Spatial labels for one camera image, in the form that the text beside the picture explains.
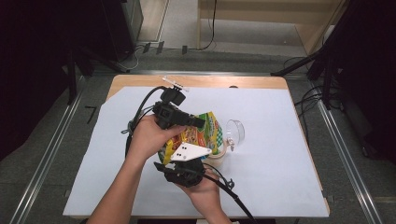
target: wooden table edge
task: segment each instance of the wooden table edge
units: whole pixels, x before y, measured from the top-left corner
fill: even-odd
[[[107,100],[126,86],[170,86],[163,81],[164,75],[116,75],[110,86]],[[236,76],[192,76],[167,75],[180,85],[202,88],[238,88],[249,89],[281,89],[288,90],[288,84],[283,77],[236,77]]]

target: table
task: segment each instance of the table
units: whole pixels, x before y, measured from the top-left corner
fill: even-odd
[[[215,0],[198,0],[197,48],[201,46],[201,19],[213,19],[214,3]],[[345,0],[218,0],[216,20],[293,23],[309,55],[342,14],[344,3]]]
[[[126,136],[120,131],[126,128],[126,123],[152,87],[166,85],[162,77],[119,75],[114,78],[64,209],[65,216],[88,217],[91,214],[123,162]],[[329,207],[322,196],[315,165],[284,78],[168,78],[191,87],[190,92],[186,93],[187,99],[179,107],[183,111],[197,114],[199,110],[213,109],[221,127],[228,119],[239,119],[244,123],[247,132],[245,142],[234,152],[226,154],[219,169],[227,178],[233,179],[233,191],[253,216],[329,215]],[[147,105],[158,101],[159,95],[154,93]],[[257,100],[265,107],[255,105]],[[163,173],[156,171],[152,164],[154,161],[158,161],[158,157],[148,159],[143,169],[134,202],[134,217],[201,217],[188,197],[172,183],[166,182]],[[230,217],[246,217],[225,192],[222,191],[220,197],[223,209]]]

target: black stand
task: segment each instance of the black stand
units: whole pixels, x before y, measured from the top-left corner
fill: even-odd
[[[332,84],[332,75],[335,70],[335,58],[333,55],[335,55],[337,43],[340,38],[343,38],[343,33],[347,30],[347,24],[350,21],[350,18],[354,16],[360,3],[361,1],[357,0],[349,1],[346,11],[342,15],[340,21],[335,25],[329,38],[318,51],[281,71],[271,73],[271,76],[283,77],[297,68],[314,61],[306,75],[309,80],[317,80],[320,74],[325,71],[323,83],[323,104],[325,104],[327,109],[330,109],[330,86]]]
[[[69,79],[69,100],[67,102],[68,105],[70,105],[77,96],[75,64],[77,65],[83,76],[91,77],[94,68],[91,65],[89,58],[95,59],[96,61],[104,64],[115,72],[124,73],[115,64],[95,54],[88,48],[70,49],[67,53],[67,75]]]

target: hand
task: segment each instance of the hand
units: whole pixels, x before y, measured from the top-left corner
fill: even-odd
[[[206,169],[205,174],[219,180],[219,177],[209,169]],[[221,208],[219,187],[216,183],[203,178],[198,185],[190,188],[177,186],[190,197],[194,207],[209,223],[231,223]]]
[[[127,158],[135,157],[146,161],[154,155],[173,136],[183,132],[185,126],[173,126],[168,130],[162,130],[155,122],[154,115],[143,117],[136,129],[129,147]]]

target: tripod leg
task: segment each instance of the tripod leg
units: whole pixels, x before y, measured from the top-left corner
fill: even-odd
[[[283,76],[287,75],[288,73],[296,70],[297,68],[302,67],[302,66],[314,61],[317,57],[322,55],[322,53],[323,53],[323,51],[320,49],[320,50],[316,51],[315,53],[307,56],[306,58],[298,61],[297,63],[292,64],[291,66],[289,66],[283,70],[271,73],[271,77],[283,77]]]
[[[306,73],[308,80],[317,80],[320,77],[321,73],[323,72],[325,66],[326,66],[326,58],[321,57],[316,59],[315,62],[312,64],[312,66],[309,68],[308,72]]]
[[[73,50],[71,49],[67,54],[67,75],[69,78],[69,101],[67,104],[70,105],[77,95],[75,62],[73,59]]]
[[[329,57],[326,64],[326,69],[324,72],[324,81],[323,81],[323,104],[326,106],[328,110],[330,107],[330,87],[332,84],[332,70],[333,70],[333,58]]]

